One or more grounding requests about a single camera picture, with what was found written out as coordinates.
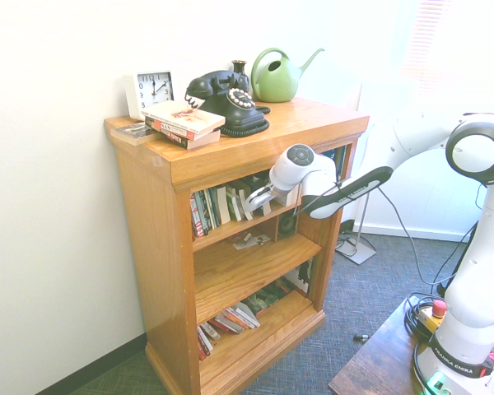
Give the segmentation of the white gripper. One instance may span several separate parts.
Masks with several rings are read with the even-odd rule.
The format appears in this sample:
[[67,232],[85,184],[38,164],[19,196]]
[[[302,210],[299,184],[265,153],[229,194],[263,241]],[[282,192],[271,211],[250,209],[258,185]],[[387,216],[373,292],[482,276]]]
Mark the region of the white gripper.
[[273,183],[267,183],[263,187],[254,190],[246,199],[246,211],[254,214],[256,210],[271,202],[276,196],[273,194]]

